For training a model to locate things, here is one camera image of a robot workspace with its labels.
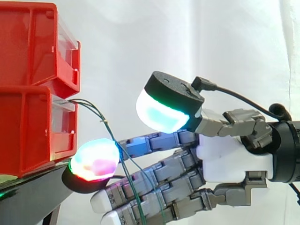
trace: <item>green wire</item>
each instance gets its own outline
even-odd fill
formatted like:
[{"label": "green wire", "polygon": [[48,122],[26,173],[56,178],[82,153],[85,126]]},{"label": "green wire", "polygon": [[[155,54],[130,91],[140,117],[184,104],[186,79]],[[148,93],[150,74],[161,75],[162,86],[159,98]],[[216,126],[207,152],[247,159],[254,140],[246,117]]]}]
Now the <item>green wire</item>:
[{"label": "green wire", "polygon": [[[164,212],[164,209],[163,209],[163,204],[161,202],[161,199],[160,197],[158,196],[158,192],[157,192],[157,188],[155,187],[155,185],[153,184],[153,182],[151,181],[151,179],[149,178],[149,176],[145,173],[145,171],[131,158],[131,156],[128,154],[128,152],[126,152],[124,150],[124,148],[116,141],[116,139],[114,138],[114,135],[112,133],[112,130],[110,129],[106,119],[105,119],[105,116],[97,109],[97,107],[95,105],[93,105],[91,102],[89,102],[88,100],[85,100],[85,99],[80,99],[80,98],[76,98],[76,99],[71,99],[70,102],[74,102],[74,103],[77,103],[79,105],[82,105],[86,108],[88,108],[89,110],[91,110],[94,114],[96,114],[104,123],[105,123],[105,127],[108,131],[108,133],[110,134],[111,138],[117,143],[118,147],[122,149],[122,151],[126,154],[126,156],[134,163],[134,165],[146,176],[146,178],[149,180],[153,190],[155,191],[155,194],[156,194],[156,197],[157,197],[157,200],[158,200],[158,203],[159,203],[159,207],[160,207],[160,210],[161,210],[161,214],[162,214],[162,218],[163,218],[163,223],[166,224],[166,219],[165,219],[165,212]],[[124,162],[124,159],[123,157],[121,157],[121,164],[122,164],[122,167],[123,167],[123,170],[125,172],[125,175],[128,179],[128,182],[130,184],[130,187],[132,188],[132,191],[134,193],[134,196],[135,196],[135,199],[137,201],[137,206],[138,206],[138,209],[139,209],[139,213],[140,213],[140,217],[141,217],[141,220],[142,220],[142,224],[143,225],[146,225],[146,218],[144,216],[144,213],[143,213],[143,209],[142,209],[142,206],[141,206],[141,200],[136,192],[136,189],[134,187],[134,184],[133,184],[133,181],[132,181],[132,178],[129,174],[129,171],[125,165],[125,162]]]},{"label": "green wire", "polygon": [[138,208],[139,213],[140,213],[140,218],[141,218],[142,224],[143,224],[143,225],[146,225],[146,224],[147,224],[147,222],[146,222],[146,217],[145,217],[144,212],[143,212],[143,209],[142,209],[140,197],[139,197],[139,195],[138,195],[137,192],[136,192],[136,189],[135,189],[135,187],[134,187],[132,178],[131,178],[131,176],[130,176],[130,174],[129,174],[128,169],[126,168],[126,165],[125,165],[125,162],[124,162],[123,159],[121,159],[121,164],[122,164],[123,170],[124,170],[124,172],[125,172],[125,175],[126,175],[128,181],[129,181],[129,184],[130,184],[130,186],[131,186],[131,188],[132,188],[132,191],[133,191],[133,193],[134,193],[134,196],[135,196],[135,199],[136,199],[136,203],[137,203],[137,208]]},{"label": "green wire", "polygon": [[[80,99],[72,99],[72,100],[70,100],[70,102],[74,102],[74,103],[77,103],[77,104],[79,104],[79,105],[82,105],[82,106],[88,108],[88,109],[91,110],[94,114],[96,114],[101,120],[103,120],[103,121],[105,120],[105,117],[103,116],[103,114],[102,114],[102,113],[101,113],[101,112],[100,112],[100,111],[99,111],[92,103],[89,103],[89,102],[88,102],[88,103],[81,103],[81,102],[77,102],[77,100],[80,100]],[[105,123],[105,126],[106,126],[106,128],[107,128],[109,134],[111,135],[112,139],[113,139],[116,143],[118,143],[118,142],[115,140],[114,135],[113,135],[113,133],[112,133],[112,131],[111,131],[111,129],[110,129],[110,127],[108,126],[107,123]],[[133,191],[133,193],[134,193],[134,196],[135,196],[135,199],[136,199],[136,202],[137,202],[137,207],[138,207],[138,210],[139,210],[139,214],[140,214],[140,218],[141,218],[142,224],[143,224],[143,225],[146,225],[146,224],[147,224],[147,222],[146,222],[146,217],[145,217],[144,212],[143,212],[143,209],[142,209],[140,197],[139,197],[139,195],[138,195],[137,192],[136,192],[136,189],[135,189],[135,187],[134,187],[132,178],[131,178],[131,176],[130,176],[130,174],[129,174],[129,171],[128,171],[126,165],[125,165],[125,162],[124,162],[123,157],[120,157],[120,158],[121,158],[121,164],[122,164],[123,170],[124,170],[124,172],[125,172],[125,175],[126,175],[126,177],[127,177],[127,180],[128,180],[128,182],[129,182],[129,184],[130,184],[130,187],[131,187],[131,189],[132,189],[132,191]]]}]

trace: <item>black cable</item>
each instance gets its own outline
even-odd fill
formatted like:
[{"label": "black cable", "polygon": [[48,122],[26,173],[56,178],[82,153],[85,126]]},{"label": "black cable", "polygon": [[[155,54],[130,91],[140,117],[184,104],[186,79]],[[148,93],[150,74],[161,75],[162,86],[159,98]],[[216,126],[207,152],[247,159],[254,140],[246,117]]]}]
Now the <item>black cable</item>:
[{"label": "black cable", "polygon": [[82,105],[83,107],[89,109],[90,111],[92,111],[94,114],[96,114],[100,119],[102,119],[99,114],[95,111],[96,109],[94,109],[91,105],[87,104],[87,103],[83,103],[83,102],[76,102],[76,101],[70,101],[72,103],[76,103],[79,105]]},{"label": "black cable", "polygon": [[114,176],[112,176],[112,179],[123,179],[125,177],[126,176],[122,176],[122,175],[114,175]]},{"label": "black cable", "polygon": [[103,120],[105,120],[105,117],[104,115],[100,112],[100,110],[98,110],[98,108],[92,104],[90,101],[88,100],[85,100],[85,99],[82,99],[82,98],[73,98],[73,99],[70,99],[69,102],[75,102],[75,103],[80,103],[81,102],[81,105],[88,105],[90,107],[92,107],[94,110],[97,111],[97,113],[103,118]]},{"label": "black cable", "polygon": [[293,183],[290,183],[289,186],[293,189],[293,191],[297,194],[298,201],[297,203],[300,205],[300,191],[296,188]]},{"label": "black cable", "polygon": [[256,104],[255,102],[251,101],[250,99],[248,99],[248,98],[246,98],[246,97],[244,97],[244,96],[242,96],[242,95],[240,95],[240,94],[238,94],[238,93],[236,93],[232,90],[229,90],[229,89],[226,89],[226,88],[221,88],[221,87],[217,87],[216,90],[220,91],[220,92],[223,92],[223,93],[226,93],[228,95],[231,95],[233,97],[236,97],[239,100],[242,100],[243,102],[251,105],[255,109],[261,111],[262,113],[264,113],[264,114],[266,114],[270,117],[273,117],[277,120],[282,120],[282,116],[278,116],[278,115],[275,115],[275,114],[271,113],[269,110],[266,110],[266,109],[262,108],[260,105]]}]

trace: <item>white fingertip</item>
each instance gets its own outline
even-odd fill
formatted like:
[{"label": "white fingertip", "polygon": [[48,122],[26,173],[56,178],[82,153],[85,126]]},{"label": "white fingertip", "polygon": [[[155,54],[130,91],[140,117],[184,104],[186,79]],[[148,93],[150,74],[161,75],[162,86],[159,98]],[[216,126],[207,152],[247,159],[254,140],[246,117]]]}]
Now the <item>white fingertip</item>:
[{"label": "white fingertip", "polygon": [[90,199],[90,204],[95,213],[107,213],[112,210],[112,205],[104,190],[95,193]]},{"label": "white fingertip", "polygon": [[109,212],[102,217],[101,225],[121,225],[119,215],[116,211]]}]

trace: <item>cable connector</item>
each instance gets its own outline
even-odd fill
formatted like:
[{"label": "cable connector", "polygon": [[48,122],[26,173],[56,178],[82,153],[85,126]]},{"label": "cable connector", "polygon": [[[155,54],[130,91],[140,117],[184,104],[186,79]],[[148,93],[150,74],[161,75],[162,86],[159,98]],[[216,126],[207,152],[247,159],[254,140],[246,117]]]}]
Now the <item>cable connector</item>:
[{"label": "cable connector", "polygon": [[269,107],[269,111],[279,117],[280,121],[292,121],[290,113],[279,103],[274,103]]},{"label": "cable connector", "polygon": [[191,86],[199,92],[202,90],[215,91],[218,87],[215,83],[198,76],[194,79]]}]

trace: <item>transparent bin front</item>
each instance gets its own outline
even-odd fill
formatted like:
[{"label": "transparent bin front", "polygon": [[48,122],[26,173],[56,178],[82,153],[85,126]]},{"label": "transparent bin front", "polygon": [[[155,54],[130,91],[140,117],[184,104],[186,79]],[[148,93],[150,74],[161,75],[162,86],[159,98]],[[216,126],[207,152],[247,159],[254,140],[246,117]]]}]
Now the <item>transparent bin front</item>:
[{"label": "transparent bin front", "polygon": [[52,132],[74,133],[70,131],[70,113],[75,112],[75,105],[52,95]]},{"label": "transparent bin front", "polygon": [[58,22],[58,49],[61,57],[72,67],[72,51],[78,50],[78,42],[73,37],[67,26],[63,22],[62,18],[59,17]]}]

